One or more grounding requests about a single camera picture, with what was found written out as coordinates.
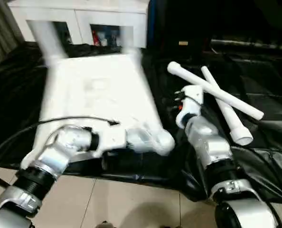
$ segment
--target black plastic sheet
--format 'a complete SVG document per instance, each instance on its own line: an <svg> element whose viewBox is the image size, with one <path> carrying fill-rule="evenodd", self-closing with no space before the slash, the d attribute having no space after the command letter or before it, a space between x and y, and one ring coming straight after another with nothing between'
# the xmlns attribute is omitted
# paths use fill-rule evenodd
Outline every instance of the black plastic sheet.
<svg viewBox="0 0 282 228"><path fill-rule="evenodd" d="M117 48L89 45L66 47L69 57L119 51ZM174 107L178 104L174 101L174 92L187 83L166 71L170 61L178 61L199 76L200 67L207 65L221 88L262 110L265 116L258 123L239 111L237 114L254 136L249 146L268 161L275 159L282 168L282 57L203 53L198 57L179 58L143 50L142 66L163 126L176 140L175 149L168 157L151 152L138 154L115 150L106 153L102 159L73 163L67 168L67 174L177 189L193 201L207 198L206 178L201 165L183 131L175 124L178 109ZM35 43L24 44L0 62L0 143L38 120L46 73ZM215 99L208 94L205 94L205 108L208 113L203 112L203 115L233 145L234 157L259 190L270 200L282 202L275 177L250 151L235 147ZM35 131L26 133L6 146L0 153L0 166L17 169L32 148L34 134Z"/></svg>

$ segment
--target white pvc pipe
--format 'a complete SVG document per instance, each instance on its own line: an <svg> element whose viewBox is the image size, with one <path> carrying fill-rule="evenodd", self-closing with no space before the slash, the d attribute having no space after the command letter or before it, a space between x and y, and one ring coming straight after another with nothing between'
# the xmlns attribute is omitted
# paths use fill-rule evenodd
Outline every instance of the white pvc pipe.
<svg viewBox="0 0 282 228"><path fill-rule="evenodd" d="M216 88L219 88L218 83L212 76L211 72L208 70L206 66L201 68L201 72L203 73L205 79ZM247 129L239 117L235 113L234 109L229 106L227 103L216 98L217 104L229 126L231 132L230 135L233 141L239 145L245 146L250 144L253 141L253 136L250 133L249 129Z"/></svg>
<svg viewBox="0 0 282 228"><path fill-rule="evenodd" d="M211 95L215 96L216 98L228 103L232 107L237 108L241 112L253 117L256 120L261 120L264 113L253 106L247 104L246 102L238 99L237 97L227 93L226 91L216 88L215 86L211 85L206 80L198 77L197 75L189 72L188 70L182 68L179 63L170 62L168 65L168 72L173 75L177 75L184 80L202 86L203 90L210 93Z"/></svg>

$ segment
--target white cabinet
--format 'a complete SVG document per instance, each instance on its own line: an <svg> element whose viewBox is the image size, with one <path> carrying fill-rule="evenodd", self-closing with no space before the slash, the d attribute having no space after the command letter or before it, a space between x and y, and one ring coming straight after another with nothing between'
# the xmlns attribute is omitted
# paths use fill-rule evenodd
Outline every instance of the white cabinet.
<svg viewBox="0 0 282 228"><path fill-rule="evenodd" d="M8 5L26 41L35 41L28 21L44 20L54 23L65 42L110 46L125 40L126 45L145 48L149 1L14 0Z"/></svg>
<svg viewBox="0 0 282 228"><path fill-rule="evenodd" d="M28 21L45 20L53 22L64 22L67 26L71 38L70 42L72 42L73 44L82 44L82 38L74 10L24 7L11 7L10 9L26 41L35 41L32 31L28 25Z"/></svg>
<svg viewBox="0 0 282 228"><path fill-rule="evenodd" d="M111 25L120 27L120 33L129 46L141 48L146 46L147 17L145 14L77 10L76 16L84 43L94 44L92 25Z"/></svg>

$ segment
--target curtain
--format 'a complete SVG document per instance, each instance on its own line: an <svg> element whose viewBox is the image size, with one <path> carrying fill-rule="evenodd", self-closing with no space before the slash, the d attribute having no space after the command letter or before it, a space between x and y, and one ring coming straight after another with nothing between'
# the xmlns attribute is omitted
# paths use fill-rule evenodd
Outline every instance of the curtain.
<svg viewBox="0 0 282 228"><path fill-rule="evenodd" d="M0 0L0 61L23 40L9 7Z"/></svg>

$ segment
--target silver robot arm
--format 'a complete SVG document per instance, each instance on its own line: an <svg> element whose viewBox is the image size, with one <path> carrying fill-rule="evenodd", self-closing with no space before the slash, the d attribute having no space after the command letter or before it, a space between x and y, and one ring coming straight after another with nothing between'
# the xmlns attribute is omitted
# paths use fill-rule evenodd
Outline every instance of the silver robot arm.
<svg viewBox="0 0 282 228"><path fill-rule="evenodd" d="M202 88L188 85L181 90L183 107L176 118L185 130L204 169L211 199L218 206L215 219L220 228L275 228L276 221L247 179L241 177L227 140L201 116Z"/></svg>
<svg viewBox="0 0 282 228"><path fill-rule="evenodd" d="M99 158L104 151L124 147L165 155L173 149L174 140L163 129L126 130L120 124L103 132L76 125L55 130L36 159L18 171L18 179L0 195L0 228L33 228L28 218L37 214L52 185L77 156L91 153L90 157Z"/></svg>

